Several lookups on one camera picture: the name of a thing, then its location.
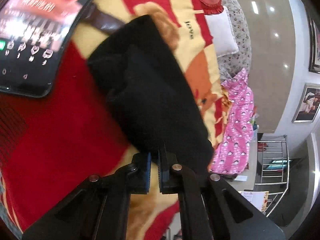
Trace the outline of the framed picture dark frame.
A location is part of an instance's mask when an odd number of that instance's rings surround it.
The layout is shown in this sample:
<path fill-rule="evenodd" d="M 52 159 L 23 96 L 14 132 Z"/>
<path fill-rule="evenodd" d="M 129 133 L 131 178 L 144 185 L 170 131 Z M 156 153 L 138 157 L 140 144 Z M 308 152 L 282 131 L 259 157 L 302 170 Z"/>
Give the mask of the framed picture dark frame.
<path fill-rule="evenodd" d="M 319 29 L 314 20 L 308 16 L 310 31 L 310 66 L 309 71 L 319 74 Z"/>

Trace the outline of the smartphone with lit screen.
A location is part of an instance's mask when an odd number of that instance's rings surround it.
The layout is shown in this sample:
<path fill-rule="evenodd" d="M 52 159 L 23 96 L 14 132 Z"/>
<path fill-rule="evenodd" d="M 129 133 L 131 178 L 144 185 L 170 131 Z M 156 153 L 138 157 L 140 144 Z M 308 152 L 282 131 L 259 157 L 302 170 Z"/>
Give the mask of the smartphone with lit screen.
<path fill-rule="evenodd" d="M 52 89 L 71 35 L 93 0 L 1 0 L 1 92 Z"/>

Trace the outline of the white pillow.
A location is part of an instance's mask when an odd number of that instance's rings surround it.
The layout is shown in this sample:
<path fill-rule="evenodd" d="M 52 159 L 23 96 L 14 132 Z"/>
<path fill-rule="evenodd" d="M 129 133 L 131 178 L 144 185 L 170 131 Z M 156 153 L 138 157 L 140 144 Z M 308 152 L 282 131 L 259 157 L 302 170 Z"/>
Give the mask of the white pillow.
<path fill-rule="evenodd" d="M 205 15 L 217 57 L 235 54 L 239 51 L 229 11 L 223 6 L 220 14 Z"/>

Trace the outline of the steel stair railing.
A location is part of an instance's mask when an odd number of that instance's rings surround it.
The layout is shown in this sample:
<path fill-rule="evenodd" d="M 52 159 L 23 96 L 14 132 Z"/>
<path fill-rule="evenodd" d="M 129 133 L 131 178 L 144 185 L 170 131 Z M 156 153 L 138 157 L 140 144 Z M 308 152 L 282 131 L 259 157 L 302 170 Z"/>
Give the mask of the steel stair railing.
<path fill-rule="evenodd" d="M 287 136 L 261 138 L 257 144 L 254 189 L 268 192 L 264 215 L 269 217 L 289 189 L 290 155 Z"/>

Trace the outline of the red yellow checked blanket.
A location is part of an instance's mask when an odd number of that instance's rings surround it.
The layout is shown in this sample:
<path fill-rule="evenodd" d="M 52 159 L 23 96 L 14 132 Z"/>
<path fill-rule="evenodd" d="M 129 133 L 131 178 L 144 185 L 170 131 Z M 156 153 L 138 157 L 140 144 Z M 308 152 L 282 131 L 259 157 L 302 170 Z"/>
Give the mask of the red yellow checked blanket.
<path fill-rule="evenodd" d="M 221 86 L 215 48 L 200 0 L 97 0 L 105 12 L 129 22 L 153 8 L 168 33 L 175 69 L 187 81 L 208 132 L 210 148 L 222 141 L 231 107 Z M 53 91 L 42 99 L 1 95 L 1 213 L 22 233 L 87 176 L 108 175 L 133 155 L 89 72 L 87 59 L 104 41 L 87 25 L 77 27 Z"/>

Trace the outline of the wedding photo on wall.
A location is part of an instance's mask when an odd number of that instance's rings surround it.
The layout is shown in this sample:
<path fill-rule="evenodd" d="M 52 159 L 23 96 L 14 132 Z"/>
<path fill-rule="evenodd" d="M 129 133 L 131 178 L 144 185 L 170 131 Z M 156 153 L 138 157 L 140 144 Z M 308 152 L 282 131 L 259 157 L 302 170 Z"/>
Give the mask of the wedding photo on wall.
<path fill-rule="evenodd" d="M 294 124 L 311 124 L 319 112 L 319 84 L 306 83 L 292 119 Z"/>

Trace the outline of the black pants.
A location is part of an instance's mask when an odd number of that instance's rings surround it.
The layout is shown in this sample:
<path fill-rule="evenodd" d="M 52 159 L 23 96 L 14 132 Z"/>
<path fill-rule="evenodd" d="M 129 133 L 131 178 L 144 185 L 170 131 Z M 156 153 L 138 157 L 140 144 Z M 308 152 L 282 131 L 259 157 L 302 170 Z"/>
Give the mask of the black pants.
<path fill-rule="evenodd" d="M 205 174 L 213 156 L 191 89 L 150 16 L 138 17 L 103 41 L 88 58 L 112 117 L 138 151 L 176 155 Z"/>

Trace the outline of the pink penguin quilt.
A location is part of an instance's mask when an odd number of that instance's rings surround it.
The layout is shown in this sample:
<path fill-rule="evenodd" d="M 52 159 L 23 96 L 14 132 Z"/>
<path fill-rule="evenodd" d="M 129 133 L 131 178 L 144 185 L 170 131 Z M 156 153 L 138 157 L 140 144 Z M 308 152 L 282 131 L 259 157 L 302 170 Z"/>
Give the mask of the pink penguin quilt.
<path fill-rule="evenodd" d="M 232 176 L 242 173 L 249 161 L 254 96 L 248 86 L 248 72 L 245 68 L 233 78 L 223 81 L 222 86 L 227 90 L 232 105 L 223 140 L 217 146 L 208 170 Z"/>

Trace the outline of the floral headboard cover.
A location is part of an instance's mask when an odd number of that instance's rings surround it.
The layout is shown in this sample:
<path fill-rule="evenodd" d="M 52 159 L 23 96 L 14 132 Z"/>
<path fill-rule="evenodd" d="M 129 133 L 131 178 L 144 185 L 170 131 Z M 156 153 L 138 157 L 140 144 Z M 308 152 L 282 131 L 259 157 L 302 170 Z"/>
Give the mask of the floral headboard cover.
<path fill-rule="evenodd" d="M 249 28 L 243 9 L 238 0 L 222 0 L 229 12 L 233 33 L 239 51 L 218 57 L 220 81 L 231 79 L 243 68 L 249 73 L 252 63 L 252 46 Z"/>

